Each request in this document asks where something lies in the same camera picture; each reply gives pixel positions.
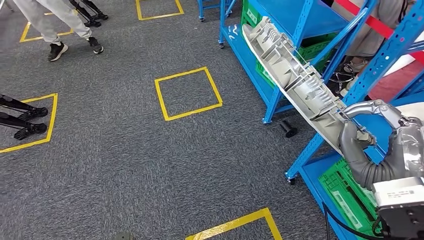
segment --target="shelf caster wheel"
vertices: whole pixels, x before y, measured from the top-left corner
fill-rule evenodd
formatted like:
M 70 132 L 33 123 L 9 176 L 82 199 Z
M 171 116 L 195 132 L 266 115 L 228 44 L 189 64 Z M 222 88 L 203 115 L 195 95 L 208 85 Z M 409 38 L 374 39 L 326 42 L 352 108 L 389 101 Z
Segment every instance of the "shelf caster wheel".
M 287 182 L 288 182 L 290 185 L 295 185 L 295 184 L 296 184 L 296 178 L 287 179 Z

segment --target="black cable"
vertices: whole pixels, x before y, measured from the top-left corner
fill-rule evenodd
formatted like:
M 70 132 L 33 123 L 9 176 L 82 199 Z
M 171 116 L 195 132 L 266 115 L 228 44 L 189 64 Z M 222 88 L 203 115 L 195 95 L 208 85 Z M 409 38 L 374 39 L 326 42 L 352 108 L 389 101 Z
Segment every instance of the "black cable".
M 384 237 L 383 230 L 377 232 L 376 229 L 382 221 L 382 217 L 378 216 L 375 222 L 372 224 L 372 233 L 377 237 Z
M 327 230 L 327 240 L 330 240 L 329 216 L 326 210 L 324 210 L 324 215 L 325 215 L 325 229 Z
M 329 207 L 324 202 L 322 202 L 322 207 L 324 208 L 324 214 L 326 216 L 327 222 L 328 222 L 328 217 L 327 217 L 327 213 L 328 213 L 328 214 L 330 214 L 330 216 L 332 217 L 332 219 L 337 224 L 339 224 L 340 226 L 342 226 L 347 231 L 355 234 L 356 236 L 359 236 L 359 237 L 361 237 L 363 239 L 367 239 L 367 240 L 381 240 L 381 239 L 384 239 L 383 237 L 369 236 L 369 235 L 363 234 L 362 232 L 359 232 L 359 231 L 356 231 L 356 230 L 350 228 L 349 226 L 347 226 L 343 222 L 341 222 L 336 216 L 334 216 L 334 214 L 330 211 Z
M 408 8 L 408 0 L 403 0 L 403 2 L 402 2 L 402 8 L 400 9 L 399 16 L 397 17 L 398 23 L 401 23 L 402 19 L 407 14 L 407 8 Z

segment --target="person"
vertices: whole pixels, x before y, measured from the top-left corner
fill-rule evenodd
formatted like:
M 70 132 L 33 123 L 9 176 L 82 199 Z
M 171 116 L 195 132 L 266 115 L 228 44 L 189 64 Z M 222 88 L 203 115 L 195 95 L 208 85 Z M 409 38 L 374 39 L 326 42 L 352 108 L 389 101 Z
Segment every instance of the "person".
M 72 8 L 63 0 L 14 0 L 14 2 L 31 25 L 41 33 L 44 41 L 50 43 L 51 51 L 47 58 L 50 62 L 58 60 L 68 50 L 68 46 L 60 40 L 58 34 L 54 31 L 52 24 L 44 15 L 42 7 L 50 10 L 76 34 L 86 39 L 95 54 L 103 52 L 103 46 L 92 36 L 91 29 L 84 25 L 83 21 L 74 14 Z
M 361 7 L 365 0 L 351 0 L 356 6 Z M 372 10 L 371 16 L 379 19 L 389 28 L 395 29 L 408 12 L 415 0 L 379 0 L 377 6 Z M 334 1 L 331 8 L 340 16 L 348 21 L 354 18 L 354 15 L 344 7 Z M 346 56 L 351 57 L 349 66 L 355 73 L 358 73 L 377 53 L 384 41 L 384 37 L 365 24 L 357 33 L 355 39 L 349 46 Z

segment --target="green storage bin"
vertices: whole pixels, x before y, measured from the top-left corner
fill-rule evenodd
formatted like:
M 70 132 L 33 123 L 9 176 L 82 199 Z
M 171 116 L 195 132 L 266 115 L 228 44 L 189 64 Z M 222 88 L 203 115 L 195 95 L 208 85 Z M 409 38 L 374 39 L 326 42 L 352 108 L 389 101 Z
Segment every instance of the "green storage bin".
M 243 7 L 241 10 L 241 25 L 249 24 L 252 27 L 256 27 L 262 20 L 262 16 L 258 11 L 249 3 L 248 0 L 243 0 Z
M 336 162 L 318 180 L 348 225 L 373 236 L 373 224 L 377 219 L 376 199 L 371 191 L 357 184 L 346 160 L 342 158 Z
M 314 59 L 330 42 L 337 36 L 337 33 L 329 33 L 321 36 L 314 36 L 304 39 L 300 43 L 300 48 L 298 49 L 299 55 L 305 60 L 302 61 L 302 58 L 299 56 L 298 59 L 302 64 L 306 64 Z M 331 57 L 333 51 L 329 51 L 316 65 L 315 69 L 318 72 L 322 72 L 324 66 L 328 59 Z
M 261 63 L 256 59 L 256 67 L 255 67 L 256 72 L 266 81 L 266 83 L 271 86 L 271 88 L 275 88 L 276 84 L 274 83 L 274 81 L 271 79 L 270 75 L 268 74 L 268 72 L 265 70 L 265 68 L 261 65 Z

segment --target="black sneaker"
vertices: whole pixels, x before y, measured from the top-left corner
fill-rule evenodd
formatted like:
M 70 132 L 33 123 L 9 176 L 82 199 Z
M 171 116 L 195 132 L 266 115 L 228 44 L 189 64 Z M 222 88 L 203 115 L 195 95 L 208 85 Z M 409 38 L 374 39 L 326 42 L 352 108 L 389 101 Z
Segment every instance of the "black sneaker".
M 60 45 L 51 43 L 50 47 L 51 47 L 50 54 L 47 57 L 47 59 L 50 62 L 54 62 L 58 60 L 61 57 L 61 55 L 68 50 L 68 46 L 64 44 L 63 42 L 60 42 Z
M 90 47 L 93 49 L 95 54 L 100 54 L 103 52 L 103 46 L 95 39 L 93 36 L 88 38 L 88 42 L 90 43 Z

